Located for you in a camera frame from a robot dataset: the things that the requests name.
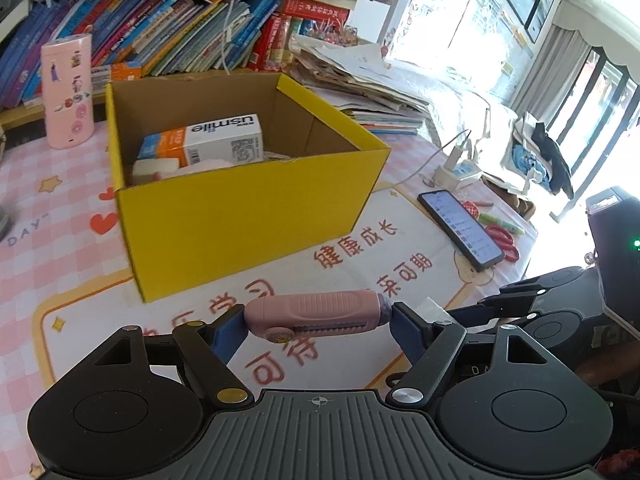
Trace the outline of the pink utility knife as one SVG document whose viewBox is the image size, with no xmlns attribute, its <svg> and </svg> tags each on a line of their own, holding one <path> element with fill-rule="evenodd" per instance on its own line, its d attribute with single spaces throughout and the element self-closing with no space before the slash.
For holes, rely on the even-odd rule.
<svg viewBox="0 0 640 480">
<path fill-rule="evenodd" d="M 244 307 L 248 330 L 274 344 L 296 338 L 362 334 L 390 322 L 392 305 L 370 290 L 255 298 Z"/>
</svg>

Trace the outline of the cream foam cube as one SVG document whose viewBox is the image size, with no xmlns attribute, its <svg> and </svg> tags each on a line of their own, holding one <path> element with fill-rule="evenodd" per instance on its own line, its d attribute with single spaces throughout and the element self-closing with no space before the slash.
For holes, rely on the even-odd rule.
<svg viewBox="0 0 640 480">
<path fill-rule="evenodd" d="M 131 181 L 133 185 L 142 185 L 170 176 L 180 168 L 178 158 L 139 159 L 132 166 Z"/>
</svg>

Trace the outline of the usmile white orange box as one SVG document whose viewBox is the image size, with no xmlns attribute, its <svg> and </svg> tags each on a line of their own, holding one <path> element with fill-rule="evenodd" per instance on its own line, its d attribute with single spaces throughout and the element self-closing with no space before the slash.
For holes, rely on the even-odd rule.
<svg viewBox="0 0 640 480">
<path fill-rule="evenodd" d="M 200 122 L 146 136 L 138 159 L 175 158 L 180 167 L 206 160 L 223 160 L 231 165 L 264 159 L 262 127 L 256 114 Z"/>
</svg>

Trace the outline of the pink plush pig toy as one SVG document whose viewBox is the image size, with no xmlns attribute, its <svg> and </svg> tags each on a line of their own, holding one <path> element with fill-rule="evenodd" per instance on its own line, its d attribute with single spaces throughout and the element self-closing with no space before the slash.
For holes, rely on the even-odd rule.
<svg viewBox="0 0 640 480">
<path fill-rule="evenodd" d="M 166 180 L 175 177 L 187 176 L 188 174 L 199 174 L 200 172 L 213 171 L 218 169 L 232 168 L 231 162 L 222 159 L 209 159 L 197 162 L 191 166 L 184 166 L 174 171 L 157 171 L 152 175 L 153 181 Z"/>
</svg>

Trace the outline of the red scissors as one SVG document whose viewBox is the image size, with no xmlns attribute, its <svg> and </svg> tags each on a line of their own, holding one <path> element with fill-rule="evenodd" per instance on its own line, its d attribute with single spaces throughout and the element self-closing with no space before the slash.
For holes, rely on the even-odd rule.
<svg viewBox="0 0 640 480">
<path fill-rule="evenodd" d="M 485 232 L 502 250 L 507 262 L 516 263 L 520 260 L 521 255 L 518 246 L 516 246 L 515 237 L 524 235 L 524 230 L 492 214 L 481 212 L 476 203 L 463 202 L 462 206 L 475 220 L 480 222 Z"/>
</svg>

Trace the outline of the black smartphone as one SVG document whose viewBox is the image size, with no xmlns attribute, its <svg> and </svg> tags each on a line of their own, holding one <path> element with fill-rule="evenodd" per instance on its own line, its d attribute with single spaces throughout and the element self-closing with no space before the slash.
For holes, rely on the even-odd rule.
<svg viewBox="0 0 640 480">
<path fill-rule="evenodd" d="M 504 259 L 504 252 L 449 191 L 421 193 L 416 200 L 471 263 L 482 272 Z"/>
</svg>

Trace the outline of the white desk mat with text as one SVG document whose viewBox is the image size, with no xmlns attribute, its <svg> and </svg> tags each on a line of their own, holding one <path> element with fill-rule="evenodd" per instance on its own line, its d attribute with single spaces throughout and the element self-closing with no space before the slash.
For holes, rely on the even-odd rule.
<svg viewBox="0 0 640 480">
<path fill-rule="evenodd" d="M 235 304 L 271 296 L 369 289 L 403 301 L 430 321 L 494 279 L 477 273 L 450 239 L 397 191 L 374 194 L 348 235 L 219 281 L 145 304 L 124 272 L 50 298 L 34 315 L 40 373 L 50 386 L 124 325 L 163 335 L 213 322 Z M 263 388 L 375 388 L 407 366 L 387 327 L 356 336 L 272 344 L 248 336 L 230 362 L 253 392 Z"/>
</svg>

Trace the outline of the white power strip charger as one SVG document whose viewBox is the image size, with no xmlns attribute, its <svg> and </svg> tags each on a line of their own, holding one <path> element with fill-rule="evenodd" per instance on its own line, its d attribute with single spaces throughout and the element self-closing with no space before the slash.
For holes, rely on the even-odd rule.
<svg viewBox="0 0 640 480">
<path fill-rule="evenodd" d="M 436 188 L 454 192 L 472 182 L 480 180 L 482 170 L 468 155 L 472 145 L 469 144 L 470 130 L 462 133 L 461 138 L 454 142 L 446 162 L 438 166 L 434 172 L 433 182 Z"/>
</svg>

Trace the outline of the yellow cardboard box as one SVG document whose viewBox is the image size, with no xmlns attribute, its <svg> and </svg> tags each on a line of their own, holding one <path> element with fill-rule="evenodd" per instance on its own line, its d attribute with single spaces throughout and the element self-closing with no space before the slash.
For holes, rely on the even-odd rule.
<svg viewBox="0 0 640 480">
<path fill-rule="evenodd" d="M 105 91 L 119 223 L 140 295 L 159 300 L 352 232 L 390 148 L 280 73 L 210 72 Z M 256 115 L 272 162 L 134 184 L 143 139 Z"/>
</svg>

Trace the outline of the stack of papers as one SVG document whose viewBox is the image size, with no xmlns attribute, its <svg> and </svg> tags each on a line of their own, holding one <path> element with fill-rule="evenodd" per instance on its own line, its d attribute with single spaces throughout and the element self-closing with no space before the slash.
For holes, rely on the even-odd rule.
<svg viewBox="0 0 640 480">
<path fill-rule="evenodd" d="M 288 76 L 370 133 L 436 138 L 424 81 L 385 62 L 378 44 L 341 47 L 295 35 L 288 46 Z"/>
</svg>

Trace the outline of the pink sticker cylinder canister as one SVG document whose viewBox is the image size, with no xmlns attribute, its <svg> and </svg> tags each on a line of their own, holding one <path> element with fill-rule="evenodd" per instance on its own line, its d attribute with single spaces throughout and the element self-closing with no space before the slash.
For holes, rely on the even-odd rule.
<svg viewBox="0 0 640 480">
<path fill-rule="evenodd" d="M 41 47 L 41 89 L 48 144 L 73 148 L 94 133 L 89 34 L 47 42 Z"/>
</svg>

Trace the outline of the row of children's books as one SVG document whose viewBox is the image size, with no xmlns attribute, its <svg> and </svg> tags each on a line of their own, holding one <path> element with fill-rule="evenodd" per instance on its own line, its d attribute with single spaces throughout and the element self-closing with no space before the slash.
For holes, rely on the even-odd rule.
<svg viewBox="0 0 640 480">
<path fill-rule="evenodd" d="M 290 18 L 341 36 L 354 0 L 23 0 L 1 22 L 1 106 L 40 99 L 41 47 L 92 38 L 91 68 L 136 63 L 142 77 L 292 62 Z"/>
</svg>

